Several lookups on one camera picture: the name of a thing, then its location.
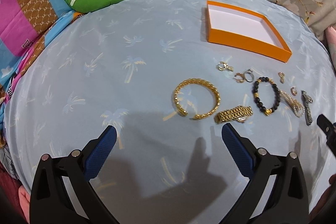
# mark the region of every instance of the gold bracelet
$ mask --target gold bracelet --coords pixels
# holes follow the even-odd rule
[[[179,93],[180,89],[186,85],[189,84],[197,84],[197,85],[202,85],[206,88],[208,88],[209,90],[212,91],[212,93],[215,95],[216,98],[216,105],[215,107],[208,113],[206,114],[196,114],[193,118],[195,120],[200,120],[200,119],[204,119],[208,116],[210,116],[211,114],[213,114],[217,109],[218,106],[221,103],[221,97],[219,96],[218,90],[215,88],[215,86],[213,84],[211,84],[210,82],[206,81],[206,80],[202,80],[199,78],[192,78],[192,79],[187,79],[184,80],[182,83],[180,83],[177,88],[174,90],[174,103],[178,109],[178,111],[183,115],[183,116],[187,116],[188,112],[186,110],[183,109],[183,107],[181,107],[178,98],[177,98],[177,94]]]
[[[233,109],[228,109],[225,111],[219,112],[215,116],[215,122],[229,122],[229,121],[237,121],[237,122],[245,122],[249,116],[253,114],[252,108],[250,106],[237,106]]]

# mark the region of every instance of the hand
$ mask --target hand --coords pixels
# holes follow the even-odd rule
[[[335,181],[336,181],[336,174],[334,174],[330,177],[330,179],[329,179],[330,185],[334,184]],[[331,186],[324,191],[324,193],[320,197],[320,200],[317,202],[314,209],[311,210],[311,212],[309,214],[309,221],[311,221],[320,212],[322,207],[325,205],[325,203],[327,202],[327,200],[330,196],[330,191],[331,191]]]

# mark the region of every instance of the screw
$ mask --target screw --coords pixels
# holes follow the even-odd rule
[[[289,156],[290,156],[292,159],[296,159],[296,158],[297,158],[297,154],[294,153],[294,152],[290,152],[290,153],[289,153]]]
[[[258,149],[258,153],[260,154],[260,155],[266,155],[267,154],[267,150],[265,149],[265,148],[259,148]]]
[[[48,158],[49,158],[49,155],[48,154],[44,154],[44,155],[42,155],[41,160],[47,160]]]
[[[80,154],[81,154],[81,152],[79,150],[74,150],[74,151],[71,152],[71,155],[73,157],[78,157]]]

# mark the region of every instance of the orange box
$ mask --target orange box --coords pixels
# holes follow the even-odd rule
[[[287,62],[290,48],[271,22],[259,13],[216,1],[207,1],[208,41],[256,52]]]

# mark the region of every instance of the blue rubber pad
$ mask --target blue rubber pad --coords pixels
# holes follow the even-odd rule
[[[226,124],[222,128],[222,138],[240,173],[244,177],[251,179],[254,175],[253,159],[235,133]]]
[[[85,161],[84,177],[86,181],[98,175],[116,141],[117,131],[114,127],[110,127]]]

